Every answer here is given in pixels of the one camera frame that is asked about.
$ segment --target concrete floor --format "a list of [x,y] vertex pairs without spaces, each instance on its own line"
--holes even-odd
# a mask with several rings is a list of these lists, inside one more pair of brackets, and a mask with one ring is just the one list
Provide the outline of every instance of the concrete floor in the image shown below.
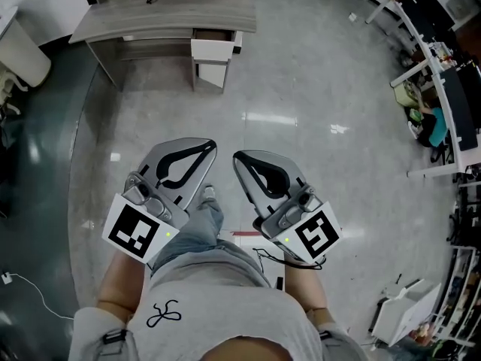
[[[217,187],[223,229],[252,231],[255,214],[231,166],[237,150],[269,150],[295,160],[330,201],[346,239],[319,273],[337,320],[358,341],[368,337],[380,292],[398,279],[441,282],[449,263],[450,177],[413,180],[428,164],[412,139],[389,81],[401,70],[392,42],[364,18],[365,0],[256,0],[258,31],[244,36],[223,95],[194,93],[188,59],[130,65],[126,88],[103,106],[92,172],[76,205],[72,240],[81,305],[91,303],[113,248],[101,230],[115,192],[150,148],[182,137],[219,147],[207,180]],[[358,20],[348,19],[353,12]],[[389,15],[378,23],[388,25]],[[344,132],[332,132],[333,126]],[[111,159],[111,154],[119,159]]]

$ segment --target power adapter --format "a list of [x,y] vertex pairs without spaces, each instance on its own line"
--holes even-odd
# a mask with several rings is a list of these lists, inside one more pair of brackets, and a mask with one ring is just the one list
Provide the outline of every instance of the power adapter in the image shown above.
[[12,276],[9,272],[2,272],[2,281],[5,285],[11,284]]

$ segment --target forearm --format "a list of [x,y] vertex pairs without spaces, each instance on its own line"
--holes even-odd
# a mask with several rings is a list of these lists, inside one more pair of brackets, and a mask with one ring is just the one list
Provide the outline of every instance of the forearm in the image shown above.
[[[291,257],[285,256],[285,260],[301,265],[294,261]],[[327,298],[325,296],[324,287],[322,287],[315,270],[293,268],[286,265],[286,293],[292,296],[304,311],[314,312],[314,322],[316,325],[322,323],[334,322],[327,307]]]
[[126,322],[137,310],[143,285],[144,264],[117,251],[102,281],[97,307]]

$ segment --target drawer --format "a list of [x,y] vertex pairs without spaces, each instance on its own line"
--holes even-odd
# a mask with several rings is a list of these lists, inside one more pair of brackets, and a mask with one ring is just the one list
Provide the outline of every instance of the drawer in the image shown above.
[[195,60],[227,62],[234,50],[233,32],[196,30],[191,48]]

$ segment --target gray desk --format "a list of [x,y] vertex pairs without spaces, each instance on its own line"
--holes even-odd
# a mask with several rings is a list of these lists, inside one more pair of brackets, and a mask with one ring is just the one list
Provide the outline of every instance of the gray desk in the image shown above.
[[[193,29],[255,32],[253,0],[108,0],[90,7],[71,36],[85,41],[102,68],[122,90],[125,60],[190,56]],[[124,36],[146,38],[124,41]]]

